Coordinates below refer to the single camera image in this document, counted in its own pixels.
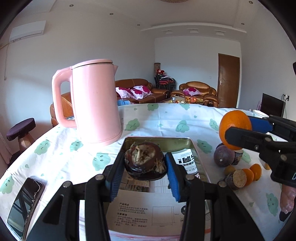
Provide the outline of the right hand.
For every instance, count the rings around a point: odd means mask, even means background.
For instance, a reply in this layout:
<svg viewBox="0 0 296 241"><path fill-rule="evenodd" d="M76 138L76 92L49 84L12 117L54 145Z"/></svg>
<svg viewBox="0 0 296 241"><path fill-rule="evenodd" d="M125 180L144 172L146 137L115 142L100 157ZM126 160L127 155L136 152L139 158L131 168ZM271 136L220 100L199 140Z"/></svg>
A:
<svg viewBox="0 0 296 241"><path fill-rule="evenodd" d="M280 208L285 214L292 212L294 208L294 199L296 195L296 189L290 186L282 185L280 195Z"/></svg>

